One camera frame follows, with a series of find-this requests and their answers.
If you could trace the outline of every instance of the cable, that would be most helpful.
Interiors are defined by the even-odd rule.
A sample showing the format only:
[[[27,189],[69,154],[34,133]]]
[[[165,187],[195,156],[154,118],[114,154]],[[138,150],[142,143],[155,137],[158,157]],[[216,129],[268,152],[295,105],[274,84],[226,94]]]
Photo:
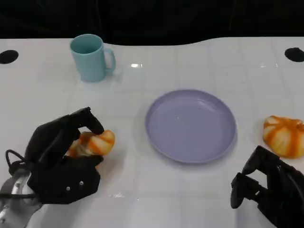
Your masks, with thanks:
[[[9,154],[12,153],[16,157],[20,159],[20,161],[14,161],[13,163],[10,162]],[[6,162],[9,166],[9,173],[14,175],[15,171],[20,168],[29,169],[29,161],[27,161],[24,157],[22,157],[19,153],[13,150],[7,150],[5,152]],[[32,199],[37,198],[38,195],[36,194],[11,194],[11,193],[0,193],[0,198],[6,199]]]

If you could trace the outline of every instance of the metal robot arm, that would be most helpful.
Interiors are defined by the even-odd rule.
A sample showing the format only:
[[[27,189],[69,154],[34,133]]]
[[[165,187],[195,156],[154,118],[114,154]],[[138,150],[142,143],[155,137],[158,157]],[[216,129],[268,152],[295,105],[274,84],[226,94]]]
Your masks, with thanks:
[[[95,134],[104,131],[87,107],[39,126],[24,158],[6,152],[12,177],[0,189],[0,227],[24,228],[43,204],[68,204],[97,191],[100,175],[95,166],[102,156],[65,156],[84,126]],[[10,153],[20,161],[10,163]]]
[[[267,189],[247,176],[255,170],[267,176]],[[257,202],[258,209],[278,228],[304,226],[303,174],[262,146],[255,149],[231,186],[232,208],[247,198]]]

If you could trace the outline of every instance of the table surface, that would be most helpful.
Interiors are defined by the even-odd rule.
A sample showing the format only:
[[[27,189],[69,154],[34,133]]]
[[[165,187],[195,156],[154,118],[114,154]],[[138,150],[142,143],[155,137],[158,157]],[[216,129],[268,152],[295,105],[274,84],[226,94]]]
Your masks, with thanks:
[[[244,201],[231,209],[231,180],[262,141],[269,115],[304,119],[304,63],[284,56],[304,49],[303,38],[217,38],[167,47],[111,47],[117,70],[100,83],[80,81],[70,39],[3,39],[0,50],[19,58],[0,65],[0,179],[4,152],[21,154],[40,124],[90,106],[117,137],[102,163],[98,192],[70,205],[44,206],[30,228],[271,228]],[[144,117],[151,102],[175,89],[193,88],[222,99],[237,120],[230,154],[204,165],[182,165],[151,148]],[[286,161],[304,172],[303,159]],[[265,186],[266,177],[252,175]]]

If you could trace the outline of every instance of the teal mug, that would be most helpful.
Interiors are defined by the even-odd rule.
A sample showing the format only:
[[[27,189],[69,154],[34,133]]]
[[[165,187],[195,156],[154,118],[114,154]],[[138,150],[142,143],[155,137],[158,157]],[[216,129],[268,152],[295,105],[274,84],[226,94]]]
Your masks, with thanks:
[[[105,48],[103,40],[97,35],[83,34],[75,37],[70,43],[70,49],[83,81],[101,81],[115,70],[116,60],[113,51]],[[105,52],[110,54],[111,68],[106,67]]]

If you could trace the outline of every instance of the purple plate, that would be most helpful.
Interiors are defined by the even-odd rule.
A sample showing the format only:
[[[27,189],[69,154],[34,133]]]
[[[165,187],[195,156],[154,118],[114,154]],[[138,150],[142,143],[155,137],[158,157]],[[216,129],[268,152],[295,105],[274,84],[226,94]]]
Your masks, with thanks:
[[[235,118],[218,98],[199,90],[178,90],[149,108],[145,127],[152,146],[184,163],[204,163],[231,151]]]

